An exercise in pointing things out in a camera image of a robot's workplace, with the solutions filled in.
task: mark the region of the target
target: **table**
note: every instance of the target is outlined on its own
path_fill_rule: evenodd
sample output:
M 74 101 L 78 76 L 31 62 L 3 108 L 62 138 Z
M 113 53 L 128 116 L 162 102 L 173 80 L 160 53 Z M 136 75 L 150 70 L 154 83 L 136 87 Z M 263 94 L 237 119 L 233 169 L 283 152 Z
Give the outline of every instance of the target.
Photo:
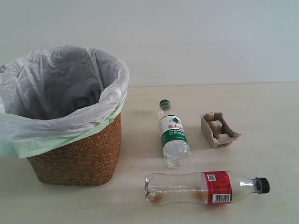
M 162 158 L 158 103 L 179 113 L 192 160 L 169 170 Z M 223 112 L 241 137 L 211 149 L 200 114 Z M 98 187 L 42 184 L 26 159 L 0 157 L 1 224 L 198 224 L 299 221 L 299 84 L 235 84 L 129 88 L 122 112 L 122 149 L 112 180 Z M 148 173 L 232 170 L 268 178 L 266 195 L 224 206 L 145 202 Z

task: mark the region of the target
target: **red label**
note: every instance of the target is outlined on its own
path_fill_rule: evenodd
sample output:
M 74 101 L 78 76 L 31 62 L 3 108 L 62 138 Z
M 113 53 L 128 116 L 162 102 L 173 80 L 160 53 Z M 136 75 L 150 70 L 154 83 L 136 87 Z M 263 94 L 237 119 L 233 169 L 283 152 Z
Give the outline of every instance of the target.
M 207 204 L 230 203 L 232 186 L 226 171 L 204 172 L 207 182 Z

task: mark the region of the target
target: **wicker basket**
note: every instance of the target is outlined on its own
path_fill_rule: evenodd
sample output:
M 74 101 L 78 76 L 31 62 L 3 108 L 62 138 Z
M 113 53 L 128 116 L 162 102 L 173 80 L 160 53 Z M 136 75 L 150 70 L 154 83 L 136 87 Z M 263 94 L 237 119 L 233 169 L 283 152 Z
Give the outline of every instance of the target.
M 121 149 L 121 114 L 98 134 L 28 157 L 40 182 L 97 186 L 112 178 Z

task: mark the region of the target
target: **trash can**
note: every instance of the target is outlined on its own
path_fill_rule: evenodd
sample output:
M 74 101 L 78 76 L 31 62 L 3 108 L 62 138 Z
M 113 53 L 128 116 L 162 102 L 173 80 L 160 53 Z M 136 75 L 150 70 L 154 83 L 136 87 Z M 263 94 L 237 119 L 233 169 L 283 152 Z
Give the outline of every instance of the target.
M 1 66 L 0 154 L 27 158 L 43 183 L 106 183 L 121 148 L 128 80 L 123 61 L 76 46 Z

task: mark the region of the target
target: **green bottle cap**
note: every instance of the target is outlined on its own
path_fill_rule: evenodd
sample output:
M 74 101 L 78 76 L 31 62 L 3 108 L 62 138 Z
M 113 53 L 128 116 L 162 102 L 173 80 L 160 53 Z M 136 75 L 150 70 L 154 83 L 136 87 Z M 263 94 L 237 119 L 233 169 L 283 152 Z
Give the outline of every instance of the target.
M 167 99 L 163 99 L 163 100 L 161 100 L 161 101 L 160 101 L 160 107 L 163 106 L 163 105 L 170 105 L 169 100 L 167 100 Z

